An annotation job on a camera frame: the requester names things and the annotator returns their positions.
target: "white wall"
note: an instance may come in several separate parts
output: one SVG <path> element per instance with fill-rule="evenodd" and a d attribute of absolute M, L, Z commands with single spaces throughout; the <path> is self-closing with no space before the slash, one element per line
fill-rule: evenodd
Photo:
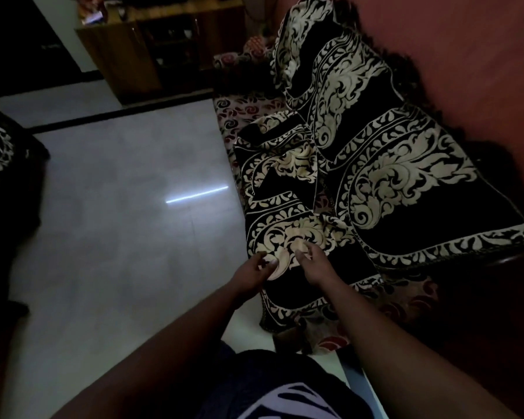
<path fill-rule="evenodd" d="M 71 0 L 33 0 L 82 72 L 97 67 L 74 31 L 79 24 L 76 3 Z"/>

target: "person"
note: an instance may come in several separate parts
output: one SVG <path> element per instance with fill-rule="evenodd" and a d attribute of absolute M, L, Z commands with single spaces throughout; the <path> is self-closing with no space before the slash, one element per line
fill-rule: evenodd
<path fill-rule="evenodd" d="M 393 418 L 517 418 L 447 360 L 403 331 L 335 273 L 314 244 L 295 256 L 334 306 L 386 413 Z M 233 312 L 276 264 L 257 253 L 231 280 L 85 388 L 54 419 L 372 418 L 339 379 L 301 354 L 221 346 Z"/>

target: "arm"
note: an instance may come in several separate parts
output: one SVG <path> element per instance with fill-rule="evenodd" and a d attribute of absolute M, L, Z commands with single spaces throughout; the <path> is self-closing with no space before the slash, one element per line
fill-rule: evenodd
<path fill-rule="evenodd" d="M 233 312 L 258 293 L 277 267 L 276 262 L 259 270 L 265 254 L 251 257 L 226 285 L 147 340 L 52 419 L 142 417 L 217 349 Z"/>
<path fill-rule="evenodd" d="M 297 260 L 334 306 L 365 373 L 393 418 L 514 418 L 483 387 L 378 312 L 336 274 L 324 252 Z"/>

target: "black floor border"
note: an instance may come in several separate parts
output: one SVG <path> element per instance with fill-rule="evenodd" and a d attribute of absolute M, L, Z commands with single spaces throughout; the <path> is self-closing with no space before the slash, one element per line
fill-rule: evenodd
<path fill-rule="evenodd" d="M 134 107 L 122 108 L 114 112 L 106 112 L 93 114 L 91 116 L 79 117 L 76 119 L 63 120 L 62 122 L 49 123 L 47 125 L 38 125 L 26 128 L 32 134 L 57 131 L 58 129 L 71 128 L 72 126 L 86 125 L 88 123 L 101 122 L 103 120 L 116 119 L 124 116 L 132 116 L 134 114 L 151 112 L 153 110 L 173 107 L 175 105 L 193 103 L 196 101 L 207 100 L 213 97 L 212 91 L 207 91 L 201 94 L 185 95 L 178 98 L 171 98 L 170 100 L 163 100 L 149 104 L 137 105 Z"/>

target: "wall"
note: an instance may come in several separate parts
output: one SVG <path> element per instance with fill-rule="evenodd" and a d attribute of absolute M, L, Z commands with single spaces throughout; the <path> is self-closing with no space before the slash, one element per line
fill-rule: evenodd
<path fill-rule="evenodd" d="M 524 177 L 524 0 L 352 1 L 376 45 L 413 58 L 447 123 L 504 145 Z"/>
<path fill-rule="evenodd" d="M 72 55 L 82 72 L 97 69 L 91 57 L 77 37 L 74 28 L 79 24 L 75 1 L 33 0 L 45 19 Z"/>

